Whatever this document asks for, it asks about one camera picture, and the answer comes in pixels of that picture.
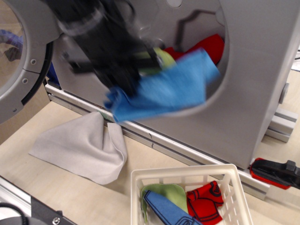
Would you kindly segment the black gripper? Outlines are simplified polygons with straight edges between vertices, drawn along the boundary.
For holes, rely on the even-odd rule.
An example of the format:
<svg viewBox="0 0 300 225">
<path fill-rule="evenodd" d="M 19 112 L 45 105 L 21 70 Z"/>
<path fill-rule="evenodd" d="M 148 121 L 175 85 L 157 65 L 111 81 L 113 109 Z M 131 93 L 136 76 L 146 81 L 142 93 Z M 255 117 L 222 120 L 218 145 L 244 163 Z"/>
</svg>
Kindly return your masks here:
<svg viewBox="0 0 300 225">
<path fill-rule="evenodd" d="M 103 32 L 66 36 L 76 43 L 85 57 L 69 56 L 66 59 L 74 74 L 94 73 L 104 86 L 118 86 L 129 96 L 136 93 L 141 71 L 163 67 L 163 61 L 153 47 L 130 36 L 110 37 Z"/>
</svg>

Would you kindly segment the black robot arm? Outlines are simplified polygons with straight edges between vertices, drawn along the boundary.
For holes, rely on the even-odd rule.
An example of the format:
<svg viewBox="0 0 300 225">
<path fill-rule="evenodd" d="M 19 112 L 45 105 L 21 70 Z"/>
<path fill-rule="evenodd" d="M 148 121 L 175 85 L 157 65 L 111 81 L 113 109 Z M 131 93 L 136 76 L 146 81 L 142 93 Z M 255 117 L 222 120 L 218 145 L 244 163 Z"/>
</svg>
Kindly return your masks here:
<svg viewBox="0 0 300 225">
<path fill-rule="evenodd" d="M 144 69 L 161 69 L 154 48 L 134 32 L 136 16 L 128 0 L 46 0 L 63 33 L 88 58 L 67 60 L 75 74 L 93 72 L 108 88 L 136 94 Z"/>
</svg>

